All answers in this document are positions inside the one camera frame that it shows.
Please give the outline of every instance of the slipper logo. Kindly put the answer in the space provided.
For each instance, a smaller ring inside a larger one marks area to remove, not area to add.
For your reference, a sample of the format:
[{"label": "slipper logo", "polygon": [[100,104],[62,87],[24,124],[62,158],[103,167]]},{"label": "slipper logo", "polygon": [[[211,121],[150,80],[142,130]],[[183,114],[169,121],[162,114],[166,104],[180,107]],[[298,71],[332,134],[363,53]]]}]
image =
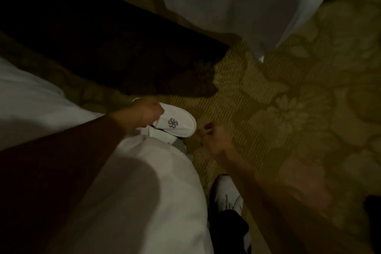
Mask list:
[{"label": "slipper logo", "polygon": [[168,121],[169,127],[175,128],[179,123],[175,119],[169,119]]}]

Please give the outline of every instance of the carpet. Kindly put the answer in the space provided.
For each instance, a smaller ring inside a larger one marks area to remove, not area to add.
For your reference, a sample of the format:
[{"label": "carpet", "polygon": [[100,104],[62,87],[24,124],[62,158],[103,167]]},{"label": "carpet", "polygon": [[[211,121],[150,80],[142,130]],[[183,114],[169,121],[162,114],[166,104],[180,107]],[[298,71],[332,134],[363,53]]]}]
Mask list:
[{"label": "carpet", "polygon": [[[118,0],[46,1],[5,1],[1,56],[91,111],[148,94],[199,126],[217,121],[347,253],[371,253],[362,204],[381,194],[381,0],[324,3],[263,64],[244,42],[228,49]],[[185,143],[208,195],[222,169]]]}]

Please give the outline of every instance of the hotel slipper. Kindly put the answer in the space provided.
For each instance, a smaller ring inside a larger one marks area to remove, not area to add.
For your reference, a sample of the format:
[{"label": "hotel slipper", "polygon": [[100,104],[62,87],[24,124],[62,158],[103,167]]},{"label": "hotel slipper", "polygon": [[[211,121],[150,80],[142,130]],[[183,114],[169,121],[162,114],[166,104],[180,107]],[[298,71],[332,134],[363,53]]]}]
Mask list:
[{"label": "hotel slipper", "polygon": [[182,108],[166,103],[160,103],[160,105],[164,109],[164,113],[158,121],[153,123],[156,129],[161,129],[180,138],[188,138],[194,134],[197,123],[190,113]]},{"label": "hotel slipper", "polygon": [[155,129],[154,127],[151,127],[151,126],[140,127],[137,130],[140,135],[156,138],[160,141],[163,141],[169,145],[174,146],[175,148],[177,148],[184,154],[187,153],[187,148],[185,144],[183,143],[183,141],[181,141],[179,138],[169,133]]}]

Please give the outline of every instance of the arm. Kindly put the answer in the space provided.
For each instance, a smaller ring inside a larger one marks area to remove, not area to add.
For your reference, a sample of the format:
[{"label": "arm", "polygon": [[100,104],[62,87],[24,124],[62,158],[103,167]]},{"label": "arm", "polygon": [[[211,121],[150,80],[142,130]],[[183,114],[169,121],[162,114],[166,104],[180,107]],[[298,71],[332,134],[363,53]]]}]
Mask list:
[{"label": "arm", "polygon": [[129,108],[0,152],[2,252],[39,251],[124,136],[163,112],[155,99],[141,98]]},{"label": "arm", "polygon": [[206,125],[205,129],[211,131],[198,132],[203,145],[231,176],[271,252],[307,253],[301,239],[288,225],[273,199],[264,191],[258,171],[235,151],[230,136],[213,122]]}]

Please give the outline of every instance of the forearm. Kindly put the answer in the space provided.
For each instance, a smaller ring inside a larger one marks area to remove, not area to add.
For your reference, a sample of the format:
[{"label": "forearm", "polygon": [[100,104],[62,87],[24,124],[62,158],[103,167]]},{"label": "forearm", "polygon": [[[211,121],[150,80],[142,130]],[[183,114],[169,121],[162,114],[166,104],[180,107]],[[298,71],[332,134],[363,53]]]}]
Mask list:
[{"label": "forearm", "polygon": [[13,252],[21,245],[37,251],[34,246],[42,245],[79,203],[126,132],[135,127],[134,117],[118,123],[119,114],[0,152],[1,236],[7,236]]},{"label": "forearm", "polygon": [[258,183],[259,173],[255,168],[235,150],[226,150],[220,163],[242,195],[271,252],[306,253],[302,241]]}]

